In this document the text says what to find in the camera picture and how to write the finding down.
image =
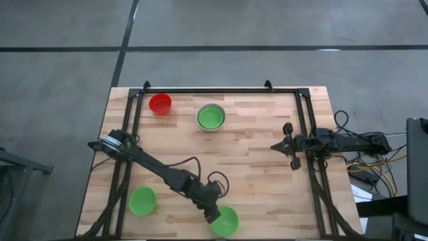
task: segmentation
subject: wooden tabletop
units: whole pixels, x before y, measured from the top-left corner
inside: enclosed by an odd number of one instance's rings
[[[326,87],[310,87],[310,93],[317,125],[335,129]],[[128,88],[112,89],[102,135],[121,129],[127,96]],[[300,155],[302,167],[292,171],[289,157],[270,150],[271,145],[284,138],[284,123],[293,123],[294,134],[301,133],[293,94],[171,94],[172,111],[166,116],[153,115],[148,107],[151,97],[151,94],[144,95],[138,144],[166,164],[198,157],[204,183],[212,171],[226,174],[230,191],[217,204],[230,206],[238,213],[239,227],[230,238],[318,237],[304,155]],[[225,109],[226,122],[219,131],[203,131],[196,123],[198,108],[207,103],[216,103]],[[131,132],[134,111],[131,113],[128,132]],[[94,165],[105,158],[105,154],[97,153]],[[193,162],[180,168],[197,173]],[[88,230],[105,208],[113,169],[114,161],[110,160],[93,170],[77,234]],[[343,159],[329,159],[327,174],[335,206],[349,224],[361,232]],[[140,217],[133,215],[127,206],[122,238],[218,238],[203,212],[190,200],[172,192],[161,178],[134,163],[129,192],[140,186],[154,189],[156,208],[151,215]],[[329,230],[325,208],[323,214]],[[113,213],[111,230],[116,226],[116,215],[117,210]]]

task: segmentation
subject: gray floor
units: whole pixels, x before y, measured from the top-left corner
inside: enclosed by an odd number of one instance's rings
[[[131,4],[2,0],[0,47],[119,46]],[[140,0],[130,46],[428,44],[427,25],[417,0]],[[117,57],[0,53],[0,146],[55,166],[34,175],[14,240],[74,235]],[[416,50],[127,53],[119,86],[323,85],[350,129],[395,133],[428,118],[427,62]],[[393,173],[406,194],[405,162]]]

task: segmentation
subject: black metal frame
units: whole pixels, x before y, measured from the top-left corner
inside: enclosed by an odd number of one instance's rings
[[[299,116],[299,122],[300,122],[300,128],[305,135],[313,135],[312,130],[316,129],[316,121],[314,116],[314,109],[312,107],[312,101],[310,97],[310,91],[308,88],[274,88],[269,80],[266,80],[265,87],[261,88],[150,88],[150,84],[148,82],[144,83],[144,87],[139,88],[131,88],[128,93],[128,100],[126,103],[126,109],[124,114],[124,121],[122,124],[122,130],[127,131],[128,130],[128,122],[130,118],[130,111],[132,106],[132,100],[135,97],[138,97],[137,103],[136,103],[136,110],[135,110],[135,116],[134,116],[134,124],[132,126],[132,135],[136,136],[138,132],[138,123],[140,119],[140,112],[141,112],[141,106],[142,106],[142,99],[144,94],[155,94],[155,93],[289,93],[294,94],[296,98],[296,105],[298,110],[298,116]],[[304,111],[303,111],[303,105],[302,105],[302,98],[306,101],[306,107],[308,109],[308,116],[310,119],[310,129],[311,132],[308,133],[306,129],[306,121],[304,117]],[[320,237],[327,237],[331,238],[332,236],[338,236],[338,226],[336,223],[336,220],[332,216],[332,214],[329,215],[329,222],[330,227],[332,228],[332,234],[328,235],[326,233],[326,227],[322,215],[322,208],[320,203],[320,196],[314,191],[315,185],[318,184],[318,180],[316,178],[315,174],[315,168],[314,168],[314,162],[319,161],[320,163],[323,163],[323,160],[315,160],[311,153],[306,153],[306,160],[308,164],[308,174],[310,178],[311,188],[312,188],[312,195],[314,199],[314,206],[315,206],[315,214],[316,214],[316,220],[318,225],[318,230],[320,233]],[[121,168],[121,163],[116,162],[114,166],[114,172],[112,177],[112,185],[110,187],[110,195],[109,195],[109,203],[114,200],[118,195],[118,182],[119,182],[119,173]],[[110,213],[108,214],[108,217],[104,220],[103,224],[103,230],[102,235],[97,236],[97,232],[94,232],[91,237],[89,236],[83,236],[83,237],[76,237],[82,240],[93,240],[95,237],[97,239],[104,239],[104,240],[111,240],[111,239],[121,239],[121,233],[122,233],[122,227],[123,227],[123,221],[124,221],[124,213],[125,213],[125,203],[126,198],[128,195],[128,186],[130,182],[130,173],[132,169],[132,163],[127,162],[126,168],[125,168],[125,174],[124,179],[122,180],[122,183],[120,184],[120,187],[124,188],[124,190],[120,194],[120,206],[119,206],[119,212],[118,212],[118,221],[116,223],[116,229],[113,235],[110,234],[110,223],[111,223],[111,215],[112,215],[112,209],[109,210]],[[330,193],[330,186],[328,184],[328,178],[326,169],[323,165],[320,165],[320,174],[321,174],[321,182],[322,187],[324,189],[324,192],[326,196],[328,197],[329,201],[331,202],[331,193]]]
[[[34,170],[41,171],[44,175],[51,175],[53,166],[43,165],[41,163],[18,157],[8,153],[5,149],[0,148],[0,161],[9,165],[2,166],[2,169],[14,168],[22,170],[23,175],[19,182],[18,188],[11,197],[11,204],[9,209],[6,211],[4,225],[0,231],[0,240],[10,240],[10,235],[13,227],[15,226],[15,220],[18,215],[19,205],[22,202],[25,190],[27,189],[29,178]]]

